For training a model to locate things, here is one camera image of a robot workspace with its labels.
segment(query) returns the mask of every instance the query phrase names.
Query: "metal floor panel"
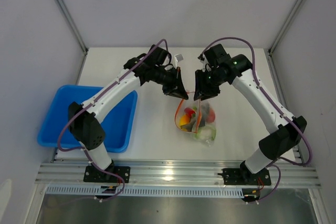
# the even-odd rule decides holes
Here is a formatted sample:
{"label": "metal floor panel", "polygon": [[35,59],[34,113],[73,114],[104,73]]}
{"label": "metal floor panel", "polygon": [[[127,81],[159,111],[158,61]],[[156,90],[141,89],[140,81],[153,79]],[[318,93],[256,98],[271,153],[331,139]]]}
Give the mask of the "metal floor panel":
{"label": "metal floor panel", "polygon": [[240,199],[117,197],[98,203],[78,196],[46,195],[38,224],[317,223],[308,190],[280,189],[259,205]]}

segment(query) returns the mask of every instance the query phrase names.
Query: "wall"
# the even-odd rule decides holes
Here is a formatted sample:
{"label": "wall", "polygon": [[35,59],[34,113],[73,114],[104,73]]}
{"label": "wall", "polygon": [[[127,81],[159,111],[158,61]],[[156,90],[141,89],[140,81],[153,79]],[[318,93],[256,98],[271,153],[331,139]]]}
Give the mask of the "wall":
{"label": "wall", "polygon": [[[65,0],[88,47],[203,47],[238,36],[257,48],[275,38],[295,0]],[[225,43],[241,46],[241,43]]]}
{"label": "wall", "polygon": [[290,109],[308,121],[313,164],[336,221],[335,17],[335,0],[307,0],[274,60]]}
{"label": "wall", "polygon": [[37,132],[82,56],[54,0],[0,0],[0,31],[0,185],[12,180],[1,223],[22,223],[39,164],[52,153]]}

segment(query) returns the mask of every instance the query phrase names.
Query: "blue bin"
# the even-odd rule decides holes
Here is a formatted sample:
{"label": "blue bin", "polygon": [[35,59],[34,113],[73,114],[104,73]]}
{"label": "blue bin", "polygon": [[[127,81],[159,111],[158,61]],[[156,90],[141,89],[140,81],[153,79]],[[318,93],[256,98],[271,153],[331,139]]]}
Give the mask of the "blue bin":
{"label": "blue bin", "polygon": [[[81,104],[102,88],[65,85],[58,89],[51,103],[47,116],[37,137],[37,142],[46,147],[57,147],[57,138],[68,122],[68,107],[72,102]],[[124,152],[129,144],[138,94],[129,93],[115,106],[102,122],[106,133],[104,140],[108,152]],[[67,130],[61,140],[63,148],[80,146]]]}

